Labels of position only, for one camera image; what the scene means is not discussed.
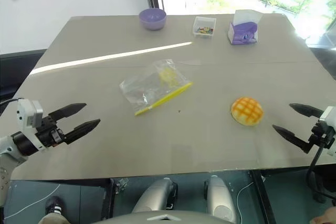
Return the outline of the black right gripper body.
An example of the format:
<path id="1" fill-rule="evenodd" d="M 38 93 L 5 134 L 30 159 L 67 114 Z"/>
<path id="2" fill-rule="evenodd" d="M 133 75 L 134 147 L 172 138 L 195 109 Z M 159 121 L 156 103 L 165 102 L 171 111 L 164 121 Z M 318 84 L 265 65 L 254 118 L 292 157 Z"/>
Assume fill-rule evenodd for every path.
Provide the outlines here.
<path id="1" fill-rule="evenodd" d="M 324 148 L 330 148 L 334 143 L 334 128 L 331 126 L 325 126 L 317 122 L 311 132 L 309 142 L 313 145 L 320 146 L 321 143 L 324 143 Z"/>

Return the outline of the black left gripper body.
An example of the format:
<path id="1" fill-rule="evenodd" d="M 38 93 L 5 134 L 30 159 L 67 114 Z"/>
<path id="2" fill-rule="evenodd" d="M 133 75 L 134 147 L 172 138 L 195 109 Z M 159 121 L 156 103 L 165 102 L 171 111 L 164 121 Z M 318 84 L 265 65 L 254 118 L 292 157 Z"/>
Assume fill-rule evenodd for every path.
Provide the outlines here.
<path id="1" fill-rule="evenodd" d="M 35 135 L 44 147 L 55 147 L 65 140 L 63 131 L 58 128 L 57 122 L 51 116 L 44 117 L 36 131 Z"/>

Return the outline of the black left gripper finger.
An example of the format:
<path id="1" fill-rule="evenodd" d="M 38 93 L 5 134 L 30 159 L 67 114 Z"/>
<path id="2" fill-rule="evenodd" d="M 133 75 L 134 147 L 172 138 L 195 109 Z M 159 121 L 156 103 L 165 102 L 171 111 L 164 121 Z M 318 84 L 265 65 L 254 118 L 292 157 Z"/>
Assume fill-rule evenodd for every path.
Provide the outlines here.
<path id="1" fill-rule="evenodd" d="M 56 124 L 57 121 L 63 118 L 70 117 L 76 113 L 78 113 L 81 109 L 83 109 L 87 104 L 86 103 L 73 103 L 67 105 L 61 109 L 58 109 L 54 112 L 48 114 L 49 123 Z"/>
<path id="2" fill-rule="evenodd" d="M 100 119 L 96 119 L 80 124 L 64 136 L 64 142 L 68 145 L 71 144 L 72 142 L 90 133 L 97 127 L 99 123 Z"/>

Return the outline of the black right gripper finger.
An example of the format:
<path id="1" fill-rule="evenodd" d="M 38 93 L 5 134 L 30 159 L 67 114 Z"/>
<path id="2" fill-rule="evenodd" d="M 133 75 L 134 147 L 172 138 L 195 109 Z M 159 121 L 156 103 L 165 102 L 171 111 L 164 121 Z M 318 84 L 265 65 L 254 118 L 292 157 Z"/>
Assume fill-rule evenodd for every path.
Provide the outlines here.
<path id="1" fill-rule="evenodd" d="M 307 117 L 320 117 L 323 114 L 323 110 L 317 109 L 310 105 L 300 104 L 300 103 L 290 103 L 289 106 L 296 112 L 307 116 Z"/>
<path id="2" fill-rule="evenodd" d="M 310 150 L 312 149 L 313 143 L 311 143 L 311 142 L 305 142 L 305 141 L 299 139 L 298 137 L 295 136 L 295 134 L 293 132 L 290 132 L 289 130 L 286 130 L 283 127 L 280 127 L 280 126 L 277 126 L 277 125 L 274 125 L 274 124 L 272 125 L 272 127 L 285 140 L 287 140 L 291 144 L 299 147 L 306 154 L 308 154 L 310 152 Z"/>

